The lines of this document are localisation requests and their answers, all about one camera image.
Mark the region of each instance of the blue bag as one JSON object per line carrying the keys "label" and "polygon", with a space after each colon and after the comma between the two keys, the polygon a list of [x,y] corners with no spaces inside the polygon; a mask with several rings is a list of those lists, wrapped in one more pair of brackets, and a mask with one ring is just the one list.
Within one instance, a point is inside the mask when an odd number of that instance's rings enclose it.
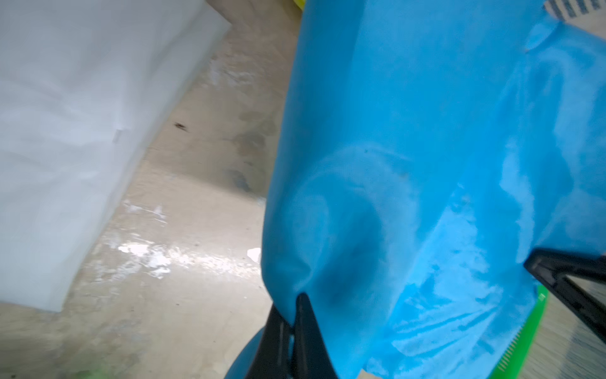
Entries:
{"label": "blue bag", "polygon": [[281,133],[262,275],[342,379],[484,379],[530,250],[606,250],[606,43],[540,1],[309,1]]}

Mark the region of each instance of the green comb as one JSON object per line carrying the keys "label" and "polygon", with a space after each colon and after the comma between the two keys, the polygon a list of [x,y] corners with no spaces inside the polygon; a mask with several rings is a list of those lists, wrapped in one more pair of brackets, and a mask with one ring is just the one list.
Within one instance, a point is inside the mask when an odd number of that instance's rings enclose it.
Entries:
{"label": "green comb", "polygon": [[530,345],[532,345],[534,335],[539,329],[543,312],[547,306],[548,293],[547,288],[539,286],[538,298],[530,316],[528,316],[526,323],[516,334],[488,379],[516,379],[518,377],[530,350]]}

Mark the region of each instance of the white paint stain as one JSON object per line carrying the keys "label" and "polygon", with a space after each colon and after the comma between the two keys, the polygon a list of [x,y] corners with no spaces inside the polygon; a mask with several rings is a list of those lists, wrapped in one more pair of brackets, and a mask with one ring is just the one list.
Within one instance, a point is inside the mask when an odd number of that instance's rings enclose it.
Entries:
{"label": "white paint stain", "polygon": [[166,215],[162,213],[162,204],[156,206],[153,210],[141,206],[136,206],[132,204],[128,199],[124,200],[122,204],[126,207],[127,213],[137,213],[139,211],[148,212],[156,216],[154,217],[154,220],[160,221],[163,224],[168,224],[166,222]]}
{"label": "white paint stain", "polygon": [[255,247],[254,249],[249,249],[246,251],[246,255],[255,263],[259,263],[261,261],[261,248]]}
{"label": "white paint stain", "polygon": [[[163,244],[153,244],[151,241],[138,239],[140,241],[129,241],[118,246],[117,250],[126,254],[128,259],[116,268],[108,267],[102,260],[91,262],[90,266],[97,272],[95,281],[123,280],[127,276],[140,271],[162,279],[171,272],[172,265],[188,269],[202,269],[225,278],[248,279],[258,278],[261,275],[261,270],[257,265],[243,262],[241,259],[200,255],[197,252],[185,253],[183,249],[177,246],[169,248]],[[253,257],[258,260],[261,249],[250,249],[249,252],[251,250],[253,251]]]}

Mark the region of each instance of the dark stain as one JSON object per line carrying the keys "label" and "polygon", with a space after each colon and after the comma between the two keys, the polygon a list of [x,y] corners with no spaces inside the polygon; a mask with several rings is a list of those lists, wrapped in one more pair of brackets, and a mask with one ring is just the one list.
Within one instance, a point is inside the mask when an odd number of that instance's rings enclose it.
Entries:
{"label": "dark stain", "polygon": [[248,112],[240,113],[238,118],[241,119],[242,121],[258,121],[258,120],[262,119],[263,116],[264,116],[264,114],[261,112],[257,112],[255,110],[249,110]]}
{"label": "dark stain", "polygon": [[265,136],[255,130],[238,134],[232,142],[242,156],[258,155],[265,148]]}
{"label": "dark stain", "polygon": [[273,136],[276,135],[276,133],[278,132],[278,127],[271,118],[263,120],[263,122],[259,124],[257,129],[259,129],[259,131],[266,136]]}
{"label": "dark stain", "polygon": [[176,123],[174,123],[174,125],[175,125],[177,128],[181,129],[181,130],[185,130],[185,131],[187,131],[187,127],[186,127],[185,125],[183,125],[183,124],[180,124],[180,123],[176,122]]}
{"label": "dark stain", "polygon": [[244,192],[250,192],[250,186],[248,185],[248,181],[246,180],[246,176],[238,170],[227,170],[227,173],[230,175],[231,180],[233,181],[234,186],[240,188]]}

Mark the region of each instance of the concrete floor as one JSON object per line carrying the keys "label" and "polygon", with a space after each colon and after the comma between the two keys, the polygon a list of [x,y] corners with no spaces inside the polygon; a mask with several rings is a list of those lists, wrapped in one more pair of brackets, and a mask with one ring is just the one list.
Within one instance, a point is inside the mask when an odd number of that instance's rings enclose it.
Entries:
{"label": "concrete floor", "polygon": [[[63,312],[0,304],[0,379],[220,379],[265,323],[271,301],[247,252],[261,246],[301,12],[291,0],[208,2],[232,30],[150,146]],[[562,373],[578,328],[552,300],[522,377],[576,377]]]}

